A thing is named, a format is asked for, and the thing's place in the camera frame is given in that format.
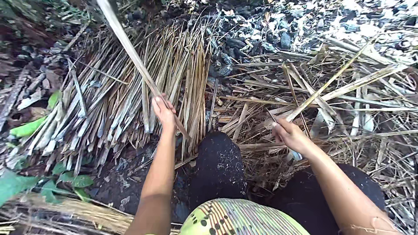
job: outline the green leaf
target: green leaf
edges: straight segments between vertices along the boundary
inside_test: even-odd
[[[53,110],[55,105],[58,103],[58,99],[61,98],[61,91],[57,90],[55,91],[48,100],[48,109]]]
[[[62,182],[72,182],[73,180],[74,180],[73,171],[68,171],[68,172],[62,173],[59,176],[59,178],[57,180],[57,183],[59,183],[61,181]]]
[[[65,170],[67,170],[67,168],[64,166],[62,161],[60,161],[57,164],[55,164],[54,168],[52,169],[52,174],[58,175],[63,173]]]
[[[58,188],[55,186],[53,180],[48,180],[46,184],[42,187],[41,195],[45,196],[45,201],[49,203],[58,204],[62,201],[57,199],[57,197],[52,193],[52,191],[58,190]]]
[[[30,123],[23,124],[19,127],[13,128],[10,130],[10,134],[16,136],[16,137],[23,137],[23,136],[30,136],[32,135],[36,129],[42,124],[42,122],[45,120],[45,117],[41,117],[38,120],[35,120]]]
[[[92,185],[93,183],[93,180],[88,175],[80,175],[73,180],[72,186],[75,188],[84,188]]]
[[[6,170],[0,178],[0,206],[15,194],[33,188],[38,180],[38,177],[19,176],[13,171]]]
[[[74,192],[84,202],[90,202],[90,196],[84,191],[83,188],[74,188]]]

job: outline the thatch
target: thatch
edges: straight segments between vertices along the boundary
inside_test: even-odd
[[[209,64],[204,30],[199,22],[190,27],[142,28],[130,34],[153,82],[177,108],[191,137],[183,138],[180,163],[194,155],[194,146],[205,135]],[[117,159],[127,144],[137,149],[149,141],[150,134],[160,133],[150,89],[111,32],[94,39],[80,58],[67,60],[62,100],[26,141],[22,148],[26,154],[38,150],[50,156],[46,169],[55,161],[62,161],[68,170],[76,163],[77,175],[83,158],[93,155],[96,167],[102,167],[111,150]]]

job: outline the twig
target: twig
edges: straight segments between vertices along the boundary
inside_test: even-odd
[[[78,31],[78,33],[76,34],[76,36],[71,40],[71,42],[64,48],[63,52],[68,51],[73,44],[77,41],[77,39],[80,37],[80,35],[84,32],[84,30],[86,30],[86,28],[89,26],[90,24],[90,20],[85,23],[81,28],[80,31]]]

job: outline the hand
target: hand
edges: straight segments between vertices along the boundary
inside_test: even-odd
[[[163,100],[165,99],[165,96],[166,95],[163,93],[161,96],[156,96],[152,99],[153,109],[163,126],[163,130],[170,130],[174,132],[176,128],[176,122],[174,120],[176,109],[170,101],[167,101],[168,108],[166,107]]]
[[[310,152],[319,148],[296,124],[290,123],[282,118],[277,119],[277,122],[279,124],[273,123],[272,129],[276,142],[281,142],[282,140],[286,146],[303,156],[310,155]]]

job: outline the ground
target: ground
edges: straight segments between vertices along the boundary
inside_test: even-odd
[[[94,185],[89,188],[90,195],[105,204],[113,203],[114,208],[134,215],[151,163],[140,170],[135,169],[147,163],[156,144],[157,141],[151,141],[139,151],[128,148],[116,161],[108,159],[109,163],[105,164],[98,178],[94,180]],[[192,169],[188,164],[176,170],[171,200],[172,222],[182,223],[189,215],[187,185],[191,174]]]

